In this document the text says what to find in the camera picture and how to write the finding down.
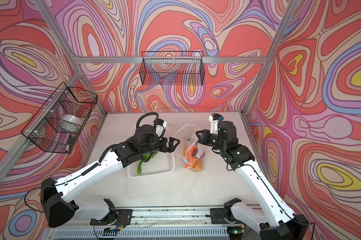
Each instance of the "robotic arm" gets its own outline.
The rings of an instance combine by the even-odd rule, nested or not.
[[[143,118],[155,115],[154,126],[139,126]],[[143,155],[154,152],[173,152],[179,144],[178,139],[163,137],[167,122],[158,113],[146,113],[138,119],[134,136],[126,141],[106,148],[101,157],[90,165],[57,181],[51,177],[41,184],[40,200],[49,227],[58,227],[71,218],[93,218],[111,224],[116,220],[115,207],[109,199],[88,202],[74,201],[83,190],[103,177],[120,170]]]
[[[261,239],[300,240],[308,228],[308,220],[297,215],[277,194],[264,176],[250,150],[238,143],[232,122],[223,121],[217,113],[210,116],[211,129],[197,131],[198,143],[212,147],[250,187],[264,214],[249,208],[235,198],[224,205],[227,222],[242,221],[260,234]]]

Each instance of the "perforated tray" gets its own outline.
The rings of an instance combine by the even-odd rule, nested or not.
[[[171,129],[167,125],[164,137],[171,137]],[[174,153],[158,152],[148,162],[142,162],[141,174],[138,174],[138,165],[140,161],[136,161],[127,167],[127,176],[130,178],[147,178],[156,177],[172,173],[175,170]]]

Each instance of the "black wire basket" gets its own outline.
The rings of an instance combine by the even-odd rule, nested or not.
[[[95,93],[66,86],[37,126],[25,131],[38,113],[21,133],[44,152],[71,153],[97,101]]]
[[[144,51],[142,85],[203,85],[202,51]]]

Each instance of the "green vegetable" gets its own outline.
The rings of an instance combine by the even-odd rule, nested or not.
[[[154,152],[154,154],[151,156],[151,158],[153,158],[155,156],[155,154],[157,154],[158,151]],[[151,153],[148,153],[146,155],[143,155],[142,158],[144,159],[145,162],[149,161],[149,157],[150,157]],[[136,170],[138,174],[141,174],[142,170],[141,170],[141,165],[142,165],[142,160],[139,162],[138,164],[138,169]]]

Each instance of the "colorful wallpaper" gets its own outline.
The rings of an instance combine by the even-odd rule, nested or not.
[[[0,1],[0,160],[33,114],[72,74],[32,0]],[[78,170],[100,122],[95,109],[71,154],[44,153],[34,145],[26,150],[0,185],[0,240],[38,238],[47,222],[24,205],[22,196],[50,175]],[[41,209],[37,190],[28,201]]]
[[[361,0],[302,1],[246,114],[314,239],[361,239]]]
[[[79,56],[141,56],[202,50],[206,56],[265,56],[283,16],[282,0],[49,1]]]
[[[239,111],[243,109],[260,64],[217,64],[203,86],[141,84],[139,64],[82,64],[107,112]]]

